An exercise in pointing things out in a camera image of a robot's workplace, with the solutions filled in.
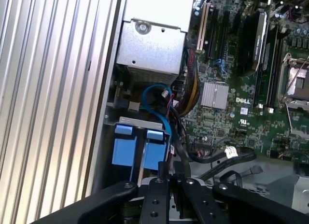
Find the aluminum side panel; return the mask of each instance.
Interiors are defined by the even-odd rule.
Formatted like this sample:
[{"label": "aluminum side panel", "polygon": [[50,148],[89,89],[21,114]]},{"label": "aluminum side panel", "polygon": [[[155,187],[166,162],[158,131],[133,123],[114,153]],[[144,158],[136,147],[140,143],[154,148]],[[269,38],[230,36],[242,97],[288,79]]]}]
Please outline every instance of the aluminum side panel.
[{"label": "aluminum side panel", "polygon": [[0,0],[1,224],[30,223],[91,190],[118,2]]}]

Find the ram slot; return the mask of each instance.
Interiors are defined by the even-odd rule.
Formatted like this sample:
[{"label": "ram slot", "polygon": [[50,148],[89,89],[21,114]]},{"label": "ram slot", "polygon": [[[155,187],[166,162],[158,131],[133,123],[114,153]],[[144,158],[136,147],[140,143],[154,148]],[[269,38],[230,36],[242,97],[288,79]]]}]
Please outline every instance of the ram slot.
[{"label": "ram slot", "polygon": [[209,8],[210,8],[210,3],[204,3],[203,8],[202,8],[201,23],[199,25],[199,30],[198,30],[198,40],[197,40],[197,50],[196,50],[198,54],[202,53],[204,43],[205,43],[205,35],[206,35]]},{"label": "ram slot", "polygon": [[206,58],[214,60],[216,58],[216,44],[218,38],[218,15],[219,10],[215,9],[211,15],[211,23],[208,31],[208,49]]},{"label": "ram slot", "polygon": [[217,59],[223,59],[224,56],[229,21],[230,21],[230,12],[226,11],[224,12],[222,20],[222,32],[221,32],[222,38],[218,48]]},{"label": "ram slot", "polygon": [[261,67],[256,84],[254,104],[262,104],[275,108],[278,83],[281,71],[282,45],[287,34],[282,34],[279,27],[273,28],[268,34],[264,64]]}]

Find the yellow wire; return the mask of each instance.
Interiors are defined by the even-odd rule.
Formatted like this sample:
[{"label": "yellow wire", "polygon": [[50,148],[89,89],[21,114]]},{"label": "yellow wire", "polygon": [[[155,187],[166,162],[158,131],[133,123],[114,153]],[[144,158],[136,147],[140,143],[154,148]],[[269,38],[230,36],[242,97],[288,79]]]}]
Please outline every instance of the yellow wire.
[{"label": "yellow wire", "polygon": [[188,102],[188,106],[187,106],[187,108],[185,109],[185,111],[182,113],[182,115],[184,114],[184,113],[187,113],[187,112],[189,112],[190,110],[190,107],[191,107],[191,104],[192,104],[192,102],[193,102],[193,99],[194,99],[194,97],[195,97],[195,95],[196,95],[196,92],[197,92],[197,75],[195,74],[195,77],[194,77],[194,84],[193,84],[193,91],[192,91],[194,94],[192,94],[192,96],[190,97],[190,100],[189,100],[189,102]]}]

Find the pcie slot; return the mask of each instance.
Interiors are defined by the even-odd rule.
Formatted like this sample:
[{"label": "pcie slot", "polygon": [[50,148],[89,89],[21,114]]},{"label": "pcie slot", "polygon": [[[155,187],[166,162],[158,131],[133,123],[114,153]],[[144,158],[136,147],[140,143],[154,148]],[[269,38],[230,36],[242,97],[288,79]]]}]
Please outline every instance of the pcie slot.
[{"label": "pcie slot", "polygon": [[221,32],[222,38],[218,48],[217,59],[223,59],[224,56],[229,20],[230,20],[230,12],[226,11],[224,12],[222,20],[222,32]]},{"label": "pcie slot", "polygon": [[198,30],[198,40],[197,40],[197,50],[196,50],[198,54],[202,53],[203,46],[205,43],[206,25],[207,25],[209,8],[210,8],[210,3],[204,3],[203,8],[202,8],[203,11],[202,11],[201,23],[199,25],[199,30]]},{"label": "pcie slot", "polygon": [[218,15],[219,10],[215,9],[211,16],[210,31],[208,37],[208,50],[206,58],[214,60],[216,58],[216,44],[218,37]]}]

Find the blue tab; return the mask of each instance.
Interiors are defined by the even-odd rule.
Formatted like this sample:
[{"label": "blue tab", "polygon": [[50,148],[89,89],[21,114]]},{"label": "blue tab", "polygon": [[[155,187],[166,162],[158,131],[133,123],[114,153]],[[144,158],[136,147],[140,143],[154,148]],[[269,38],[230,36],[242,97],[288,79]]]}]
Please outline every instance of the blue tab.
[{"label": "blue tab", "polygon": [[117,125],[115,128],[116,134],[122,134],[122,135],[132,135],[133,127],[131,126],[125,126],[125,125]]},{"label": "blue tab", "polygon": [[137,138],[134,140],[115,139],[114,152],[112,155],[113,165],[133,166],[136,139]]},{"label": "blue tab", "polygon": [[158,170],[158,162],[164,161],[165,144],[146,143],[144,153],[144,168]]},{"label": "blue tab", "polygon": [[163,131],[147,131],[147,138],[152,140],[163,140]]}]

